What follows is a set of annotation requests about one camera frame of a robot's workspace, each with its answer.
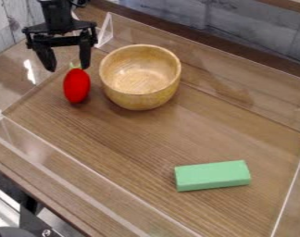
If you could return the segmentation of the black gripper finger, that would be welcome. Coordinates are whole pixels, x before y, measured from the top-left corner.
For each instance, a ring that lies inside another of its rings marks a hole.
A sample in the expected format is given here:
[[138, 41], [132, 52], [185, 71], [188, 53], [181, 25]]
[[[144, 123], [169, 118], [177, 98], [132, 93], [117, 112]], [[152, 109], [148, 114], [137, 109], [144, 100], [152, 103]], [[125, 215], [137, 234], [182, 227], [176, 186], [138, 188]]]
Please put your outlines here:
[[58, 61], [57, 61], [57, 57], [55, 57], [55, 53], [54, 50], [47, 47], [46, 45], [38, 45], [34, 49], [38, 58], [43, 64], [43, 67], [54, 72], [57, 70], [57, 65], [58, 65]]
[[89, 42], [82, 42], [79, 44], [79, 60], [81, 67], [87, 69], [91, 64], [91, 44]]

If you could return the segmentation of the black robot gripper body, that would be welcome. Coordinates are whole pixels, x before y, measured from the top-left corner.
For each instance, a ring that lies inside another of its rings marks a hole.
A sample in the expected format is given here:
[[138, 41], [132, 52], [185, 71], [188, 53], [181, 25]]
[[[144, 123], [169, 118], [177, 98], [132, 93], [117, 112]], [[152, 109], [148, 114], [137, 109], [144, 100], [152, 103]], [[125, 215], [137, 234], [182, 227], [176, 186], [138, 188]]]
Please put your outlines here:
[[97, 23], [75, 19], [73, 7], [85, 7], [86, 0], [37, 0], [42, 7], [45, 23], [22, 29], [26, 35], [29, 49], [39, 44], [50, 47], [78, 45], [81, 40], [89, 41], [90, 46], [98, 43]]

